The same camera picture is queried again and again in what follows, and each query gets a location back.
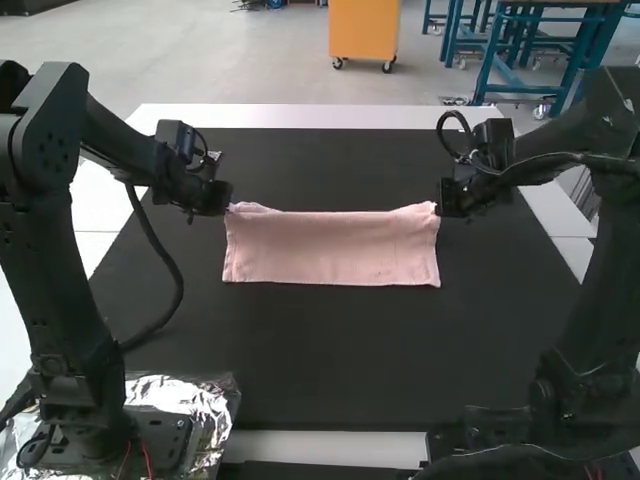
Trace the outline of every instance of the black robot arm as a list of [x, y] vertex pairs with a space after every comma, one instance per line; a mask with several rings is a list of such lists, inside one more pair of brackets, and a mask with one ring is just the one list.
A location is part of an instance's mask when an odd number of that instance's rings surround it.
[[[88, 94], [88, 78], [77, 64], [45, 63], [30, 76], [0, 62], [0, 264], [29, 335], [27, 378], [44, 422], [37, 448], [19, 455], [24, 466], [104, 461], [142, 435], [139, 412], [123, 409], [121, 348], [100, 317], [75, 242], [69, 185], [79, 155], [130, 192], [149, 186], [154, 203], [175, 204], [189, 218], [223, 213], [231, 195], [215, 179], [215, 159], [196, 147], [195, 129], [161, 121], [155, 137], [144, 136]], [[49, 448], [58, 455], [48, 457]]]
[[583, 465], [640, 444], [640, 70], [600, 68], [586, 81], [585, 101], [517, 139], [508, 119], [473, 130], [459, 113], [442, 119], [458, 117], [467, 132], [463, 152], [444, 142], [455, 173], [440, 183], [442, 215], [508, 202], [513, 187], [545, 183], [580, 164], [602, 203], [578, 301], [540, 358], [528, 405], [469, 406], [459, 419], [433, 425], [433, 464], [416, 480], [461, 478], [460, 469], [478, 468], [491, 478], [560, 475], [567, 464], [583, 475]]

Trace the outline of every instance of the black cable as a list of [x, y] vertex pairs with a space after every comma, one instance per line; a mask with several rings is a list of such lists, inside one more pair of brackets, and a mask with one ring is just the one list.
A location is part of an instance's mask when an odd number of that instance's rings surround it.
[[130, 183], [126, 183], [125, 188], [127, 189], [127, 195], [129, 196], [129, 201], [131, 202], [131, 206], [133, 207], [133, 213], [136, 215], [136, 218], [140, 222], [142, 231], [147, 237], [147, 240], [149, 240], [151, 247], [155, 250], [155, 252], [169, 269], [169, 273], [171, 273], [171, 276], [173, 277], [173, 280], [176, 284], [176, 290], [173, 294], [173, 299], [171, 300], [171, 304], [167, 311], [158, 320], [145, 326], [142, 330], [136, 332], [133, 336], [131, 336], [131, 338], [128, 338], [124, 342], [120, 343], [120, 347], [122, 348], [123, 352], [129, 352], [142, 343], [146, 342], [152, 334], [169, 323], [169, 320], [171, 320], [173, 314], [176, 312], [176, 310], [178, 310], [178, 307], [182, 302], [182, 298], [184, 297], [184, 278], [182, 277], [182, 273], [180, 272], [180, 269], [178, 268], [175, 260], [162, 246], [162, 243], [160, 243], [158, 236], [154, 232], [153, 227], [151, 226], [151, 223], [147, 218], [147, 214], [145, 213], [144, 208], [140, 203], [140, 199], [136, 195], [134, 186]]
[[473, 149], [473, 132], [471, 131], [471, 127], [469, 126], [469, 122], [464, 118], [464, 115], [460, 113], [458, 110], [447, 110], [442, 114], [442, 116], [438, 119], [438, 123], [436, 123], [436, 136], [440, 141], [440, 144], [444, 147], [449, 155], [451, 155], [455, 160], [460, 160], [461, 158], [466, 157], [469, 152], [458, 152], [456, 151], [450, 144], [444, 139], [444, 124], [450, 118], [455, 118], [460, 122], [462, 129], [465, 133], [465, 139], [467, 141], [467, 148], [469, 151]]
[[[47, 433], [40, 433], [35, 437], [27, 440], [18, 451], [18, 456], [16, 457], [16, 465], [19, 468], [31, 468], [34, 467], [40, 460], [42, 460], [42, 457], [44, 457], [44, 454], [47, 452], [47, 448], [49, 448], [49, 445], [51, 445], [51, 440], [53, 439], [53, 433], [55, 432], [55, 429], [56, 427], [54, 425], [49, 425], [49, 431]], [[34, 449], [31, 449], [31, 445], [37, 443], [39, 443], [39, 445], [37, 445]], [[25, 461], [22, 457], [27, 449], [31, 450], [29, 452], [31, 454], [31, 457]]]
[[202, 141], [202, 145], [204, 146], [204, 155], [202, 156], [206, 157], [209, 154], [209, 145], [207, 145], [207, 141], [198, 129], [194, 128], [193, 131], [196, 132], [196, 136]]

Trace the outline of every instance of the cloth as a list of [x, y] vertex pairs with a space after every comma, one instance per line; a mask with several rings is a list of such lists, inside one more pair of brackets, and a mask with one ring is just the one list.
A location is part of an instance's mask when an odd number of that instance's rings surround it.
[[281, 212], [238, 203], [225, 224], [225, 282], [440, 286], [440, 218], [432, 202], [389, 212]]

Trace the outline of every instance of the gray floor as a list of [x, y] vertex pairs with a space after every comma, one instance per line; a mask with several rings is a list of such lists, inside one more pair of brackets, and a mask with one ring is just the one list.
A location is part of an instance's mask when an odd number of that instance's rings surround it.
[[[434, 10], [444, 6], [434, 0]], [[424, 0], [404, 1], [393, 75], [366, 62], [334, 71], [327, 9], [231, 8], [230, 0], [80, 0], [31, 18], [0, 18], [0, 58], [31, 69], [46, 60], [79, 62], [94, 96], [122, 116], [149, 102], [431, 105], [438, 95], [473, 92], [478, 62], [447, 70], [438, 61], [442, 37], [421, 35]], [[631, 64], [640, 34], [623, 27], [611, 51]], [[562, 63], [523, 74], [556, 80]], [[529, 107], [503, 110], [521, 132], [536, 126]]]

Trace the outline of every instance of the blue metal frame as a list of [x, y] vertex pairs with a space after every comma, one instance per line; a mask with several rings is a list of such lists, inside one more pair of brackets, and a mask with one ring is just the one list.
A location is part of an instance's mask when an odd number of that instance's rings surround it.
[[[480, 73], [478, 74], [478, 78], [476, 80], [476, 90], [471, 104], [482, 105], [486, 94], [490, 92], [553, 95], [555, 96], [555, 101], [551, 107], [549, 115], [556, 116], [562, 111], [567, 95], [569, 94], [569, 90], [573, 85], [575, 76], [578, 73], [579, 68], [586, 63], [585, 58], [587, 53], [591, 53], [592, 55], [599, 55], [601, 53], [600, 45], [596, 45], [594, 42], [597, 39], [596, 33], [598, 31], [602, 32], [603, 36], [610, 33], [611, 25], [607, 24], [608, 15], [610, 15], [610, 9], [602, 5], [596, 7], [591, 6], [587, 9], [587, 13], [582, 18], [562, 18], [542, 17], [538, 7], [533, 7], [533, 14], [531, 13], [531, 9], [527, 8], [522, 8], [520, 11], [518, 11], [517, 9], [511, 9], [511, 13], [508, 13], [508, 11], [510, 10], [509, 6], [510, 4], [506, 2], [501, 2], [498, 4], [489, 41], [484, 44], [480, 44], [480, 48], [484, 51], [484, 60]], [[553, 6], [563, 6], [563, 4], [553, 4]], [[501, 46], [501, 44], [504, 44], [504, 39], [501, 39], [500, 35], [503, 25], [509, 21], [516, 21], [521, 25], [520, 27], [516, 28], [515, 31], [512, 31], [512, 42], [508, 47], [505, 48]], [[533, 34], [535, 34], [535, 30], [537, 30], [538, 24], [540, 22], [581, 23], [581, 28], [571, 47], [572, 55], [569, 57], [567, 68], [559, 86], [527, 85], [514, 73], [511, 68], [517, 58], [520, 45], [523, 43], [525, 29], [528, 30], [528, 35], [531, 35], [532, 31]], [[461, 33], [463, 36], [472, 35], [471, 32], [464, 28], [461, 28]], [[554, 44], [553, 42], [549, 42], [549, 40], [553, 37], [545, 36], [536, 36], [533, 40], [531, 38], [527, 38], [527, 42], [530, 42], [530, 45], [536, 45], [536, 38], [542, 38], [550, 45]], [[506, 62], [498, 56], [498, 52], [505, 49], [508, 50]], [[503, 79], [505, 80], [504, 85], [488, 83], [489, 74], [491, 73], [492, 68], [495, 68], [503, 77]]]
[[[483, 11], [483, 17], [482, 17], [482, 22], [481, 24], [484, 25], [484, 30], [486, 30], [486, 25], [487, 22], [489, 21], [489, 17], [491, 16], [490, 10], [491, 10], [491, 1], [492, 0], [474, 0], [475, 4], [473, 6], [473, 13], [471, 15], [461, 15], [460, 19], [461, 20], [469, 20], [469, 27], [471, 28], [471, 31], [476, 30], [477, 26], [478, 26], [478, 19], [480, 17], [480, 7], [482, 5], [482, 3], [484, 2], [485, 4], [485, 8]], [[422, 34], [423, 35], [427, 35], [429, 33], [429, 27], [431, 25], [434, 26], [440, 26], [440, 25], [445, 25], [445, 28], [449, 27], [449, 22], [448, 19], [451, 18], [452, 15], [452, 3], [453, 0], [450, 0], [449, 2], [449, 8], [448, 8], [448, 12], [447, 13], [431, 13], [431, 2], [432, 0], [427, 0], [425, 3], [425, 9], [424, 9], [424, 19], [422, 21]]]

